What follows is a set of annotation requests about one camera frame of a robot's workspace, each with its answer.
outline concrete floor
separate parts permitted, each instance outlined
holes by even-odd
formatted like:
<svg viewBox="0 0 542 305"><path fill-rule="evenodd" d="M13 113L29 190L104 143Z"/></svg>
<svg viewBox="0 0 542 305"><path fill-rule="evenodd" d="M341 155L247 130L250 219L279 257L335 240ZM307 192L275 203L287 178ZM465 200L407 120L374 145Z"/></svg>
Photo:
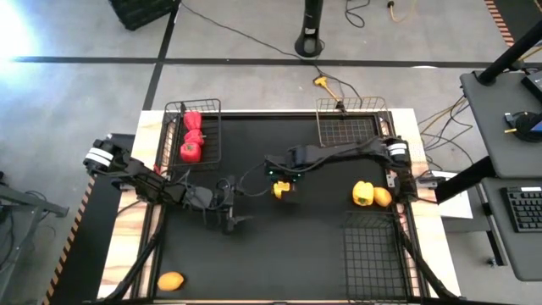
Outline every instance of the concrete floor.
<svg viewBox="0 0 542 305"><path fill-rule="evenodd" d="M191 8L293 53L301 27L302 1L200 0ZM397 1L398 14L407 1ZM489 62L506 50L483 0L419 0L416 13L391 22L385 1L360 10L367 25L356 29L344 18L344 1L326 1L321 38L325 59ZM156 58L168 17L135 32L117 21L107 0L35 3L0 0L0 57ZM285 58L266 47L210 25L182 10L168 58ZM16 266L3 303L39 302L65 243L88 178L82 159L95 138L134 133L152 64L0 63L0 169L21 191L37 190L71 207L66 219L47 218L34 247ZM389 108L414 108L418 119L453 104L462 94L459 75L470 69L346 68L323 70L352 83L362 96L381 96ZM152 109L174 100L216 97L225 109L313 108L325 91L312 85L314 68L299 66L165 65ZM344 88L347 96L353 96ZM473 124L469 110L459 120ZM436 133L440 124L429 131ZM445 136L462 129L451 125ZM485 156L476 128L456 142L474 160ZM453 146L429 153L445 169L460 170L467 158ZM54 236L45 225L56 229ZM485 235L450 235L462 295L491 302L536 303L542 284L518 281L510 268L490 269Z"/></svg>

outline black crate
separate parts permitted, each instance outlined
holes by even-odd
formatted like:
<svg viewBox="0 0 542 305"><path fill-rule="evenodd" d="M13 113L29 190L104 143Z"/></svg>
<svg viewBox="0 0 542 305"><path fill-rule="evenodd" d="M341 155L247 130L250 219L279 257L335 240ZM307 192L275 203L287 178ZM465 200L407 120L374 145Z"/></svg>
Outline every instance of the black crate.
<svg viewBox="0 0 542 305"><path fill-rule="evenodd" d="M174 0L109 0L109 3L119 21L130 31L171 13L175 7Z"/></svg>
<svg viewBox="0 0 542 305"><path fill-rule="evenodd" d="M200 163L187 164L180 157L180 146L184 143L188 130L183 122L186 112L198 111L202 114L202 145ZM162 121L160 146L158 148L159 171L170 174L190 169L215 170L222 158L222 118L220 101L216 98L167 103Z"/></svg>

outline metal wire basket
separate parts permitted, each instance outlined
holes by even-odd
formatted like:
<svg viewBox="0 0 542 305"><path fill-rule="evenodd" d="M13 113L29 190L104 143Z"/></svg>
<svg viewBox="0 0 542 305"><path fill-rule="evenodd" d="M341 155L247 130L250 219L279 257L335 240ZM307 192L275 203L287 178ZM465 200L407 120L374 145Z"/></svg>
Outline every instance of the metal wire basket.
<svg viewBox="0 0 542 305"><path fill-rule="evenodd" d="M180 157L180 146L188 132L183 118L189 111L198 111L202 114L202 134L205 136L201 162L196 164L185 163ZM167 103L163 113L162 134L158 147L158 171L174 172L188 168L191 171L217 169L222 158L221 130L221 107L218 99Z"/></svg>
<svg viewBox="0 0 542 305"><path fill-rule="evenodd" d="M316 121L323 147L393 134L391 115L382 97L320 98Z"/></svg>
<svg viewBox="0 0 542 305"><path fill-rule="evenodd" d="M401 244L396 212L347 212L346 297L350 303L407 304L419 297L418 271Z"/></svg>

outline black keyboard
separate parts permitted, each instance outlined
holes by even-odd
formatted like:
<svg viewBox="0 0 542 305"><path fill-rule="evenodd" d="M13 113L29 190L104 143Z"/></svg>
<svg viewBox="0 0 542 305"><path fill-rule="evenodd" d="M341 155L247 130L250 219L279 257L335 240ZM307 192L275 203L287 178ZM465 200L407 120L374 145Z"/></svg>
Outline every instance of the black keyboard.
<svg viewBox="0 0 542 305"><path fill-rule="evenodd" d="M514 230L518 233L542 232L542 187L505 187L501 190Z"/></svg>

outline yellow object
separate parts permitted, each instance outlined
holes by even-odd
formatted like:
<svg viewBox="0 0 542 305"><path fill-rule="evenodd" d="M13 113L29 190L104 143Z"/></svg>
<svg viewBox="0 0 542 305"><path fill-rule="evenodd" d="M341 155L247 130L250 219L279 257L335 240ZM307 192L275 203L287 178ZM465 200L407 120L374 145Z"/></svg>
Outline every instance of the yellow object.
<svg viewBox="0 0 542 305"><path fill-rule="evenodd" d="M391 194L388 190L384 189L383 187L375 187L374 188L374 201L380 206L380 207L387 207L391 203Z"/></svg>
<svg viewBox="0 0 542 305"><path fill-rule="evenodd" d="M335 99L335 101L340 102L340 99L329 89L328 82L326 81L328 78L325 76L319 76L314 79L314 85L321 86L323 89L325 89L331 96Z"/></svg>
<svg viewBox="0 0 542 305"><path fill-rule="evenodd" d="M374 190L373 184L369 182L358 181L352 189L352 199L359 206L368 206L373 204Z"/></svg>
<svg viewBox="0 0 542 305"><path fill-rule="evenodd" d="M401 18L401 19L398 19L395 14L393 13L393 5L390 6L390 16L391 16L391 19L396 22L396 23L401 23L407 19L409 19L413 14L414 14L414 11L416 10L416 3L418 2L418 0L412 0L412 5L410 7L410 10L408 11L408 13L405 15L405 17Z"/></svg>
<svg viewBox="0 0 542 305"><path fill-rule="evenodd" d="M161 291L174 291L179 289L185 278L178 272L168 272L162 274L158 279L158 288Z"/></svg>
<svg viewBox="0 0 542 305"><path fill-rule="evenodd" d="M283 191L290 191L289 182L278 181L273 184L273 194L275 197L277 197L278 199L281 199Z"/></svg>

